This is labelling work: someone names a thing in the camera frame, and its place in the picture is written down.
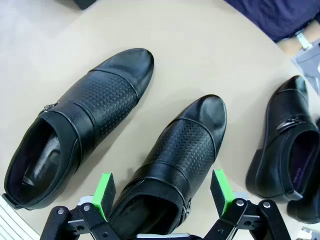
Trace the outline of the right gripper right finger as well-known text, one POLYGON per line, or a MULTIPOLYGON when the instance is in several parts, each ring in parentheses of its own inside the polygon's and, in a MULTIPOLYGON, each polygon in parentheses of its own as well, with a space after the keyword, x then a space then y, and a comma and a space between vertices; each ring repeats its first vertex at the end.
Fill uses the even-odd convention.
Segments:
POLYGON ((254 240, 289 240, 290 234, 271 200, 258 204, 236 198, 222 169, 212 172, 210 191, 219 219, 205 235, 205 240, 232 240, 238 230, 247 230, 254 240))

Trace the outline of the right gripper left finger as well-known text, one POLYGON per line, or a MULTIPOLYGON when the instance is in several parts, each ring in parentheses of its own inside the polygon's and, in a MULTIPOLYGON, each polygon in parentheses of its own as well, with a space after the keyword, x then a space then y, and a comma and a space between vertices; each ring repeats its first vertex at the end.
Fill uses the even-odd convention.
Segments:
POLYGON ((112 173, 104 173, 93 195, 84 196, 70 210, 65 206, 51 209, 41 233, 41 240, 77 240, 90 234, 94 240, 119 240, 109 216, 116 195, 112 173))

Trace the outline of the person's left hand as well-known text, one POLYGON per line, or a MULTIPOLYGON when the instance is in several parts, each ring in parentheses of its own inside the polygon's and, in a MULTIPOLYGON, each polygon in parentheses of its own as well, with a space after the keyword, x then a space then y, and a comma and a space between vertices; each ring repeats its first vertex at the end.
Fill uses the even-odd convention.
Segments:
POLYGON ((296 55, 302 48, 296 37, 283 39, 277 43, 277 46, 290 57, 296 55))

